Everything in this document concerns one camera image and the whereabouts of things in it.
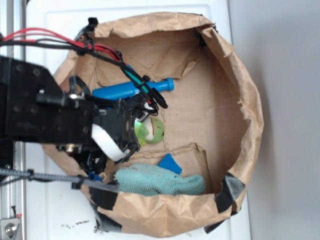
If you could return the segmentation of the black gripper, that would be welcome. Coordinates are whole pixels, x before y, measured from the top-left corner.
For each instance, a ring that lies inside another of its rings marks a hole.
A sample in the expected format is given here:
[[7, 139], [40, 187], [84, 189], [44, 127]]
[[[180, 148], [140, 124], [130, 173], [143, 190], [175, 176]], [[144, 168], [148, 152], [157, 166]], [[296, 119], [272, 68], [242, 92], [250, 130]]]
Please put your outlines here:
[[0, 58], [0, 136], [53, 144], [66, 152], [104, 153], [122, 163], [140, 149], [134, 118], [122, 99], [64, 91], [44, 67]]

